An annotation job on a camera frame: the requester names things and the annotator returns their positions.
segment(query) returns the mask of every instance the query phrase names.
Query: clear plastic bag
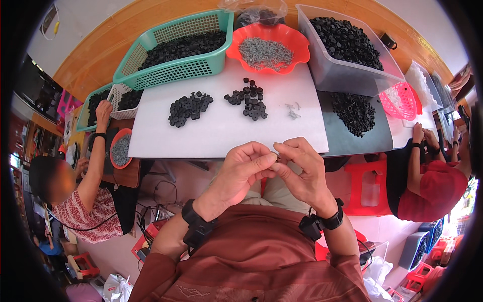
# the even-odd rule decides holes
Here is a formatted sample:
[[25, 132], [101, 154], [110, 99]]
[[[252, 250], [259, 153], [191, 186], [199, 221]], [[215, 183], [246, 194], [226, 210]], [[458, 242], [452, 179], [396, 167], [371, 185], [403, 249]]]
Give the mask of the clear plastic bag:
[[288, 12], [287, 4], [283, 0], [220, 0], [218, 7], [238, 13], [235, 29], [252, 23], [268, 26], [285, 24]]

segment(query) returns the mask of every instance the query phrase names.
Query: teal plastic basket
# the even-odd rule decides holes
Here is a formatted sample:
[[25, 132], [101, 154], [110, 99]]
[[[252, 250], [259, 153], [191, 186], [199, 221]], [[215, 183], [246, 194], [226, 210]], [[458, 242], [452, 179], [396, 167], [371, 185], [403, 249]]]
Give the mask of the teal plastic basket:
[[84, 105], [82, 105], [81, 114], [79, 114], [79, 120], [77, 121], [77, 126], [75, 127], [77, 132], [81, 132], [81, 131], [90, 132], [90, 131], [94, 131], [97, 128], [97, 124], [89, 127], [87, 126], [87, 122], [89, 120], [89, 100], [95, 94], [98, 94], [106, 90], [111, 90], [113, 85], [114, 83], [109, 83], [89, 93], [89, 95], [85, 99]]
[[[147, 58], [147, 51], [159, 43], [219, 30], [227, 33], [227, 39], [220, 48], [207, 54], [173, 60], [138, 71]], [[193, 14], [161, 24], [134, 41], [117, 67], [113, 82], [141, 90], [168, 82], [220, 73], [225, 66], [225, 54], [231, 45], [232, 36], [233, 13], [223, 10]]]

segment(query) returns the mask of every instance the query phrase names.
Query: red bowl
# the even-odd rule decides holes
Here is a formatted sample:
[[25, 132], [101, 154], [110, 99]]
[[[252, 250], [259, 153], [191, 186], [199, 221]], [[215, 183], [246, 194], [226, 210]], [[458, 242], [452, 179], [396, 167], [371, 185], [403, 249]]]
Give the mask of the red bowl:
[[[262, 40], [272, 40], [282, 43], [294, 53], [292, 64], [288, 65], [287, 68], [280, 69], [278, 72], [272, 68], [263, 68], [261, 70], [257, 70], [248, 66], [248, 64], [243, 61], [242, 54], [238, 48], [246, 38], [255, 37], [261, 38]], [[227, 50], [227, 56], [240, 61], [243, 68], [249, 72], [287, 74], [294, 69], [297, 63], [306, 63], [309, 61], [309, 40], [307, 40], [307, 38], [305, 38], [305, 36], [298, 30], [290, 28], [284, 24], [265, 26], [259, 23], [253, 23], [239, 28], [233, 32], [233, 42], [231, 43], [230, 48]]]
[[132, 158], [129, 158], [128, 162], [125, 164], [125, 165], [122, 165], [122, 166], [118, 166], [116, 165], [116, 163], [114, 163], [113, 161], [113, 156], [112, 156], [112, 153], [111, 153], [111, 149], [113, 148], [114, 144], [119, 141], [119, 139], [123, 136], [125, 136], [126, 134], [131, 134], [132, 135], [132, 130], [129, 129], [129, 128], [124, 128], [124, 129], [121, 129], [113, 138], [113, 142], [111, 143], [111, 147], [109, 148], [109, 157], [111, 158], [111, 163], [113, 164], [113, 166], [116, 168], [116, 169], [124, 169], [125, 167], [127, 167], [130, 163], [131, 163], [131, 160]]

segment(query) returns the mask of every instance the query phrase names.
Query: floor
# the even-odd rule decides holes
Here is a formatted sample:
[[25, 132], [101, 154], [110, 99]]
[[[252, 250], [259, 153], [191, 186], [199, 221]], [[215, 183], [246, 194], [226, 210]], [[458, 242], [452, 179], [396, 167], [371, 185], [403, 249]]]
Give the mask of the floor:
[[[349, 163], [363, 162], [363, 156], [354, 156]], [[183, 161], [170, 161], [167, 164], [176, 176], [176, 187], [178, 189], [177, 203], [181, 204], [190, 198], [195, 198], [205, 189], [213, 176], [213, 169], [209, 172], [202, 171]], [[214, 162], [209, 163], [210, 167], [214, 167]], [[151, 171], [161, 172], [162, 168], [159, 162], [156, 162]], [[332, 173], [326, 174], [327, 186], [335, 197], [341, 198], [344, 202], [348, 202], [350, 198], [350, 176], [344, 172], [343, 168]], [[147, 175], [143, 180], [141, 191], [143, 195], [140, 197], [140, 203], [145, 205], [154, 204], [152, 200], [153, 191], [160, 180], [166, 180], [163, 176]], [[378, 185], [374, 185], [374, 174], [367, 173], [363, 180], [363, 200], [364, 205], [373, 204], [373, 200], [378, 199]], [[163, 204], [172, 204], [175, 202], [174, 187], [167, 183], [159, 183], [156, 191], [156, 201]], [[168, 208], [176, 212], [179, 207], [170, 205]], [[350, 216], [349, 217], [355, 230], [364, 234], [369, 241], [385, 242], [388, 241], [388, 250], [386, 261], [394, 264], [393, 270], [386, 278], [385, 286], [396, 286], [407, 271], [398, 269], [398, 261], [404, 247], [406, 238], [417, 231], [419, 223], [409, 221], [401, 221], [394, 216]], [[88, 251], [100, 268], [101, 275], [106, 278], [110, 273], [119, 273], [124, 277], [129, 276], [129, 280], [133, 283], [139, 276], [138, 260], [131, 253], [131, 249], [142, 236], [139, 227], [136, 226], [137, 238], [131, 235], [112, 238], [102, 243], [89, 244], [79, 242], [79, 251]]]

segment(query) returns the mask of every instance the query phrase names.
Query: patterned shirt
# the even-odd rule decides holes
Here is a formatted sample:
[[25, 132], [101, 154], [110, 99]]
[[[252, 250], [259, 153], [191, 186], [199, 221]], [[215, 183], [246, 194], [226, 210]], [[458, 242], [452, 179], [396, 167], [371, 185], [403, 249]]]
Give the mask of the patterned shirt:
[[[89, 212], [82, 204], [77, 189], [63, 203], [53, 206], [52, 213], [64, 225], [74, 229], [90, 229], [116, 213], [114, 200], [106, 188], [97, 191], [92, 210]], [[123, 232], [117, 215], [101, 224], [98, 228], [89, 231], [70, 229], [79, 239], [90, 243], [106, 241], [112, 237], [122, 236]]]

